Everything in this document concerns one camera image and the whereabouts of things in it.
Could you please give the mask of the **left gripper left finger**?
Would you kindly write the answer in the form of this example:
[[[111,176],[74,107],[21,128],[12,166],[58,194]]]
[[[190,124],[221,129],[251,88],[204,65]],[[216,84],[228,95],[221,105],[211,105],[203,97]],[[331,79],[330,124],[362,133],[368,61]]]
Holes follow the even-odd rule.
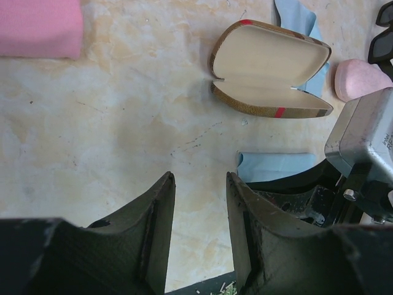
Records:
[[[163,294],[176,185],[148,191],[88,227],[61,218],[1,220],[2,294]]]

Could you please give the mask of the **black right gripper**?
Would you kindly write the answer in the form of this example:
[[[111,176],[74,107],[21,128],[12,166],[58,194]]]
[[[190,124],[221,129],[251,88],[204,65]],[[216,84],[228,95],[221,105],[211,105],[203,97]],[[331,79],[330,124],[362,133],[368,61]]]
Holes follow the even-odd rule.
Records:
[[[345,176],[324,160],[296,175],[246,184],[282,211],[315,226],[363,223],[363,215],[374,224],[392,224],[392,184],[375,179],[370,163],[355,164]]]

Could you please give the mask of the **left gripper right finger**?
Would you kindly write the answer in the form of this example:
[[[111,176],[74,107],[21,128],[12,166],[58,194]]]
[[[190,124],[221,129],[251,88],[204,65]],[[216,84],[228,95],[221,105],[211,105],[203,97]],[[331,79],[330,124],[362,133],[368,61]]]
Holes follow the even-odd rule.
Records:
[[[239,294],[391,294],[392,227],[303,222],[227,174]]]

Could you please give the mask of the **small light blue cloth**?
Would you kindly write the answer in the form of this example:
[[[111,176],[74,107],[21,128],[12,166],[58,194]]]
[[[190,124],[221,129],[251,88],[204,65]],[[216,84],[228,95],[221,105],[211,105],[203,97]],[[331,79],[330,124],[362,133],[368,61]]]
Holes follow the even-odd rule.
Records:
[[[237,175],[245,183],[273,181],[314,167],[312,153],[237,153]]]

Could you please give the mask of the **plaid brown glasses case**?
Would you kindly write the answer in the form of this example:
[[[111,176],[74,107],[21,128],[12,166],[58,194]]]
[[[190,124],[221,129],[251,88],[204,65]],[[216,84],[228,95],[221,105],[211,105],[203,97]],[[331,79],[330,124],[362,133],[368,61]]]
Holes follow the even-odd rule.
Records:
[[[256,20],[229,26],[208,61],[211,92],[236,111],[260,117],[307,119],[329,115],[330,104],[300,86],[328,62],[324,42]]]

